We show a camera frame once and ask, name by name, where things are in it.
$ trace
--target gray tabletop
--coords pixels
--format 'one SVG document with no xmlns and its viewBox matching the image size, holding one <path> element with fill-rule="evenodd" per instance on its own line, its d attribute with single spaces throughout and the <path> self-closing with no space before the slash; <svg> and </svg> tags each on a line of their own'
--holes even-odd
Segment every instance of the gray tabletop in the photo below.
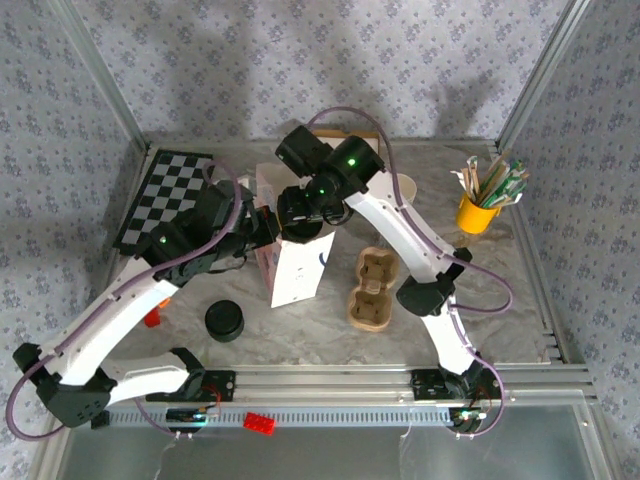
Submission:
<svg viewBox="0 0 640 480">
<path fill-rule="evenodd" d="M 252 173 L 261 162 L 276 162 L 273 146 L 209 149 L 228 159 L 238 174 Z M 450 170 L 461 168 L 464 153 L 442 146 L 396 147 L 398 168 L 418 185 L 416 210 L 429 225 L 454 246 L 467 246 L 474 262 L 506 278 L 516 297 L 513 308 L 502 315 L 463 314 L 471 341 L 483 356 L 502 363 L 548 361 L 542 321 L 527 273 L 520 258 L 508 215 L 494 220 L 482 235 L 470 236 L 455 224 L 462 189 Z M 433 343 L 422 322 L 394 301 L 389 327 L 380 333 L 354 328 L 346 319 L 349 292 L 356 286 L 358 253 L 374 245 L 377 232 L 357 214 L 336 232 L 323 278 L 315 298 L 271 309 L 259 269 L 249 256 L 239 271 L 200 275 L 180 290 L 162 311 L 162 324 L 148 329 L 140 325 L 114 351 L 114 357 L 156 355 L 185 346 L 203 364 L 228 365 L 373 365 L 437 364 Z M 400 269 L 399 281 L 408 275 Z M 471 272 L 457 281 L 458 301 L 479 307 L 504 302 L 501 287 Z M 228 344 L 214 341 L 204 327 L 204 314 L 213 302 L 230 299 L 245 317 L 242 335 Z"/>
</svg>

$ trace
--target black lid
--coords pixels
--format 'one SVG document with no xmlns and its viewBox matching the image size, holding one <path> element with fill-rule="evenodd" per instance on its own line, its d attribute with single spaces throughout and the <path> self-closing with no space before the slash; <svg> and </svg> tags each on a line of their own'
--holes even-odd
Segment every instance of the black lid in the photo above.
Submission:
<svg viewBox="0 0 640 480">
<path fill-rule="evenodd" d="M 244 330 L 242 309 L 231 300 L 220 300 L 208 308 L 204 325 L 211 338 L 218 342 L 235 340 Z"/>
</svg>

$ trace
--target white box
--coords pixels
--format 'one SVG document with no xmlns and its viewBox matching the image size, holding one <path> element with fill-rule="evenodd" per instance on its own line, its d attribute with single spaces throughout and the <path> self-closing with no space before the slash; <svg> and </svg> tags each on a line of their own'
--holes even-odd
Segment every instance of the white box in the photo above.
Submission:
<svg viewBox="0 0 640 480">
<path fill-rule="evenodd" d="M 306 184 L 306 180 L 283 164 L 258 164 L 255 205 L 267 205 L 275 212 L 278 195 L 286 187 Z M 278 237 L 275 243 L 255 250 L 271 308 L 315 296 L 334 236 L 335 228 L 325 223 L 318 236 L 305 244 Z"/>
</svg>

